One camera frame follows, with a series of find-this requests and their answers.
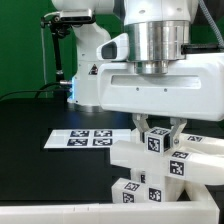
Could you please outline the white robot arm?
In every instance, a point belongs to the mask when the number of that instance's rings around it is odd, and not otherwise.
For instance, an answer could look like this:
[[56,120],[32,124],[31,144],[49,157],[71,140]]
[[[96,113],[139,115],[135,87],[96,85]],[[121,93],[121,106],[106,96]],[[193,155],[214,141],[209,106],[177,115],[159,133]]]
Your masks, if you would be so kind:
[[80,59],[96,64],[97,102],[108,111],[127,112],[144,129],[149,115],[188,119],[224,119],[223,39],[212,46],[189,42],[190,25],[198,10],[214,23],[203,0],[53,0],[61,19],[117,13],[124,32],[96,39]]

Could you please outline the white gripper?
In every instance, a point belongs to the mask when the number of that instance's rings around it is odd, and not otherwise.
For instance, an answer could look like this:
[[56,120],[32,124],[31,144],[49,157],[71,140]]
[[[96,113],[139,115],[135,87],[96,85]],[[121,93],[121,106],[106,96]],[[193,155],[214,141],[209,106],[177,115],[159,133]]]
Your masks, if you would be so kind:
[[186,119],[224,119],[224,53],[190,54],[170,63],[166,74],[137,74],[131,63],[106,63],[97,86],[103,109],[134,113],[140,140],[149,130],[146,114],[177,117],[170,119],[171,147],[179,144]]

